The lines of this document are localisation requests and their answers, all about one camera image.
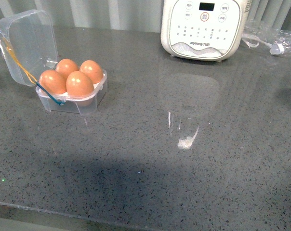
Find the gray countertop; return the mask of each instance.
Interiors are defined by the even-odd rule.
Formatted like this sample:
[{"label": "gray countertop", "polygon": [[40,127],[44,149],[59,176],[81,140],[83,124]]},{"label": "gray countertop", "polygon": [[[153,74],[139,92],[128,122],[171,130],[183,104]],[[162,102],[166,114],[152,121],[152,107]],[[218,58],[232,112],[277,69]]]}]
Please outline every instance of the gray countertop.
[{"label": "gray countertop", "polygon": [[291,59],[171,57],[157,33],[55,27],[97,61],[87,116],[47,112],[0,53],[0,204],[156,230],[291,230]]}]

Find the digital display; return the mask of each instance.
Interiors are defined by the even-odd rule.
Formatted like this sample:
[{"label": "digital display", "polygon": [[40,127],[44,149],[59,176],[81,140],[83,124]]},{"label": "digital display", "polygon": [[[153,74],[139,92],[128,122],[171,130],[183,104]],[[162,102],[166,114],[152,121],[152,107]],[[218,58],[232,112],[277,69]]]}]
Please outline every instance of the digital display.
[{"label": "digital display", "polygon": [[214,10],[214,3],[205,3],[201,2],[199,5],[200,11],[213,11]]}]

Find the clear plastic box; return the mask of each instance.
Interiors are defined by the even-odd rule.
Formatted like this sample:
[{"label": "clear plastic box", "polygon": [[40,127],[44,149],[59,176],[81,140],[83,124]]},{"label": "clear plastic box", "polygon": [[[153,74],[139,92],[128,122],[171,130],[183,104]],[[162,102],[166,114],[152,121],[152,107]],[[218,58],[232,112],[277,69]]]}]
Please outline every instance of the clear plastic box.
[{"label": "clear plastic box", "polygon": [[[55,43],[53,24],[46,11],[30,10],[0,20],[0,48],[12,78],[19,84],[35,86],[24,71],[17,65],[6,50],[7,40],[22,66],[39,79],[45,70],[55,69],[58,63],[58,51]],[[93,94],[80,100],[70,98],[67,93],[53,95],[65,102],[56,104],[39,87],[36,87],[44,108],[47,111],[64,111],[86,115],[94,112],[104,94],[107,92],[107,73],[100,83],[95,84]]]}]

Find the egg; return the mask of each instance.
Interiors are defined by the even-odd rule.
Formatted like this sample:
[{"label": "egg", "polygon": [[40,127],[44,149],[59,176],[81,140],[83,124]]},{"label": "egg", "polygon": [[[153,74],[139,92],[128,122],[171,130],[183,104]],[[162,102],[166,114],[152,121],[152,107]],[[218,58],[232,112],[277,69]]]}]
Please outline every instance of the egg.
[{"label": "egg", "polygon": [[40,75],[41,86],[49,93],[63,94],[66,92],[66,79],[55,70],[46,70]]},{"label": "egg", "polygon": [[79,71],[79,68],[73,60],[62,59],[60,62],[58,62],[55,70],[67,79],[70,73],[73,71]]},{"label": "egg", "polygon": [[104,77],[102,68],[93,60],[83,62],[79,70],[85,73],[93,84],[99,83]]},{"label": "egg", "polygon": [[69,74],[66,80],[67,94],[72,98],[84,98],[94,91],[90,78],[81,71],[74,71]]}]

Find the button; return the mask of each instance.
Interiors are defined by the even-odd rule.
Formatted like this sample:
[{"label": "button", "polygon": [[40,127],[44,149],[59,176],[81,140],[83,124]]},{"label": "button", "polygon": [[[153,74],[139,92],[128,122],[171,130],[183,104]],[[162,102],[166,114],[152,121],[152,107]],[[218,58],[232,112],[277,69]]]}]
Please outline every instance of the button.
[{"label": "button", "polygon": [[222,6],[221,6],[221,12],[223,12],[223,13],[225,13],[225,12],[227,12],[229,10],[229,5],[228,4],[223,4]]},{"label": "button", "polygon": [[192,1],[187,1],[185,7],[186,7],[186,9],[191,10],[193,8],[193,2]]},{"label": "button", "polygon": [[185,18],[190,19],[191,16],[192,16],[192,14],[189,11],[186,11]]},{"label": "button", "polygon": [[209,19],[209,14],[207,12],[202,13],[200,19],[206,22]]},{"label": "button", "polygon": [[219,22],[224,22],[226,20],[226,15],[225,14],[221,14],[220,16],[218,16],[218,21]]}]

